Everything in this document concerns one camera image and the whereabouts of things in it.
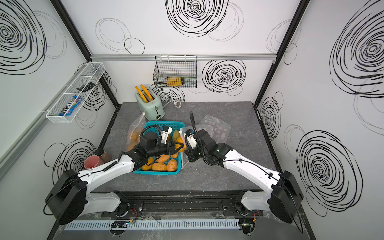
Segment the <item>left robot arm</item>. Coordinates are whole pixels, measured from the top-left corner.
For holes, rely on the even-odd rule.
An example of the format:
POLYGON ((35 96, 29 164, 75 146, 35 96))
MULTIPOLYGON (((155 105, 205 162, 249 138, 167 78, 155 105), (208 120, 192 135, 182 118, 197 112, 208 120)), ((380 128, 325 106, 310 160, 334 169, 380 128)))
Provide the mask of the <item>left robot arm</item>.
POLYGON ((64 172, 46 197, 46 207, 56 218, 59 225, 66 225, 78 217, 99 212, 115 212, 121 205, 120 195, 114 192, 94 194, 99 186, 121 176, 134 172, 145 164, 150 157, 174 155, 184 147, 183 142, 166 141, 167 137, 155 132, 141 136, 139 144, 109 163, 90 170, 76 172, 70 169, 64 172))

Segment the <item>clear zipper bag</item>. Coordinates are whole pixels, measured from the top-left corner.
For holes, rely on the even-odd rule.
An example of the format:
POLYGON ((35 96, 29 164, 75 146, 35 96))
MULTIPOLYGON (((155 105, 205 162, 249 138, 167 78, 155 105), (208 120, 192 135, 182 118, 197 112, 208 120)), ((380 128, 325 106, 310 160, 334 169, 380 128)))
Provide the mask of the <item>clear zipper bag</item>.
POLYGON ((140 142, 140 134, 146 125, 146 113, 142 113, 130 125, 125 151, 130 151, 140 142))

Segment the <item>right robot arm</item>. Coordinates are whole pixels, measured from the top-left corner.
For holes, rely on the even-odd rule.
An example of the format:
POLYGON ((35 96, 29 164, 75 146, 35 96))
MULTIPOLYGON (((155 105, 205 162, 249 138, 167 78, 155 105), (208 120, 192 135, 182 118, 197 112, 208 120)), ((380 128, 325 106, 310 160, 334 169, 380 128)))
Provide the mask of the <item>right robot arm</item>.
POLYGON ((205 130, 187 130, 182 139, 190 162, 202 159, 207 165, 231 170, 261 189, 243 193, 240 202, 245 209, 269 211, 285 223, 294 222, 304 196, 292 173, 263 167, 226 143, 216 143, 205 130))

